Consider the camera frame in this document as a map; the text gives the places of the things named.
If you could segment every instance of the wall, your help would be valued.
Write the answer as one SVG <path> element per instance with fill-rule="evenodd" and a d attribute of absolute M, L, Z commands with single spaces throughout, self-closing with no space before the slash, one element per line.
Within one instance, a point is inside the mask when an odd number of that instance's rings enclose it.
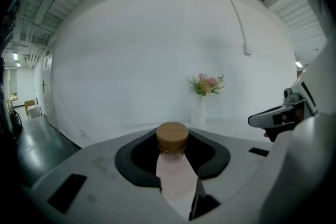
<path fill-rule="evenodd" d="M 132 126 L 187 121 L 194 94 L 186 78 L 200 72 L 225 74 L 221 94 L 206 98 L 209 119 L 246 120 L 281 104 L 296 79 L 285 27 L 259 1 L 234 1 L 250 57 L 229 0 L 88 0 L 77 8 L 52 61 L 61 131 L 87 145 Z"/>
<path fill-rule="evenodd" d="M 9 94 L 17 92 L 17 69 L 9 70 Z"/>
<path fill-rule="evenodd" d="M 44 96 L 43 96 L 43 57 L 40 57 L 37 61 L 37 64 L 34 69 L 34 97 L 37 98 L 38 104 L 41 106 L 41 110 L 43 114 L 46 114 L 45 104 L 44 104 Z"/>
<path fill-rule="evenodd" d="M 10 69 L 5 68 L 5 74 L 4 74 L 4 100 L 5 102 L 10 99 L 9 97 L 9 71 Z"/>
<path fill-rule="evenodd" d="M 28 68 L 17 69 L 17 98 L 15 106 L 34 99 L 34 72 Z"/>

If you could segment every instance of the wooden lid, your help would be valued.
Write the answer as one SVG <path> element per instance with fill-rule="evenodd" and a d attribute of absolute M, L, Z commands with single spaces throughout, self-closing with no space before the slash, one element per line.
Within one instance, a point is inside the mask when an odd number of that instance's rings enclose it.
<path fill-rule="evenodd" d="M 161 149 L 167 152 L 179 152 L 187 145 L 188 128 L 179 122 L 166 122 L 156 130 L 156 138 Z"/>

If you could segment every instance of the hallway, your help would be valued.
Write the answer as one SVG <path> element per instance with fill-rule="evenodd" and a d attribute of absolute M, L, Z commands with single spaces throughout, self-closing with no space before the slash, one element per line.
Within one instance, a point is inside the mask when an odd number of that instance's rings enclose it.
<path fill-rule="evenodd" d="M 46 116 L 25 119 L 18 139 L 21 183 L 32 187 L 44 174 L 80 148 L 52 127 Z"/>
<path fill-rule="evenodd" d="M 22 123 L 31 119 L 30 115 L 27 115 L 24 105 L 16 106 L 14 107 L 14 110 L 19 114 Z"/>

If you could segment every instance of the light fixture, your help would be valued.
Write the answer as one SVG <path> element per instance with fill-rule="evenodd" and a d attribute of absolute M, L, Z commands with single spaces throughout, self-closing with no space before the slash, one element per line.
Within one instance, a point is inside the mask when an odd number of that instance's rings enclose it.
<path fill-rule="evenodd" d="M 40 8 L 38 8 L 38 11 L 36 13 L 34 24 L 40 25 L 42 23 L 44 16 L 46 16 L 54 1 L 55 0 L 42 0 Z"/>

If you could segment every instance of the black slot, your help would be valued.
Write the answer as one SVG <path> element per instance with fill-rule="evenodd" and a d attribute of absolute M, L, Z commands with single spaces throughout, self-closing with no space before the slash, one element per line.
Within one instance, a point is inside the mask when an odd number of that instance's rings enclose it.
<path fill-rule="evenodd" d="M 65 214 L 86 179 L 83 175 L 70 175 L 49 198 L 48 203 Z"/>
<path fill-rule="evenodd" d="M 261 155 L 261 156 L 264 156 L 264 157 L 266 157 L 269 153 L 269 151 L 262 150 L 261 148 L 256 148 L 256 147 L 251 148 L 249 150 L 249 152 L 257 154 L 257 155 Z"/>
<path fill-rule="evenodd" d="M 214 197 L 205 193 L 202 181 L 198 179 L 196 193 L 189 214 L 189 220 L 198 218 L 210 212 L 212 209 L 216 208 L 219 205 L 220 203 Z"/>
<path fill-rule="evenodd" d="M 316 106 L 316 105 L 315 105 L 315 101 L 314 101 L 313 97 L 311 96 L 310 91 L 308 90 L 306 84 L 303 82 L 303 83 L 301 83 L 301 86 L 302 86 L 302 87 L 304 88 L 304 90 L 306 91 L 306 93 L 307 93 L 307 95 L 309 96 L 309 98 L 310 98 L 311 102 L 313 103 L 313 105 Z"/>

